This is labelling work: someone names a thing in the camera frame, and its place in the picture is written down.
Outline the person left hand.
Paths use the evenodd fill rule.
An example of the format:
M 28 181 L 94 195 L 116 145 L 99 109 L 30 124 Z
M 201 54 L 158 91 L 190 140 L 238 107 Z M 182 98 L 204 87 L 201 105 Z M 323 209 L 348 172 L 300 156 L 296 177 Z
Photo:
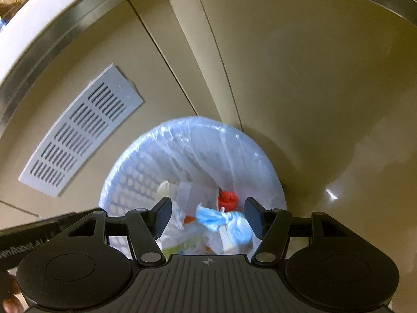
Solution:
M 1 312 L 24 312 L 21 301 L 17 295 L 21 293 L 16 277 L 7 270 L 1 271 Z

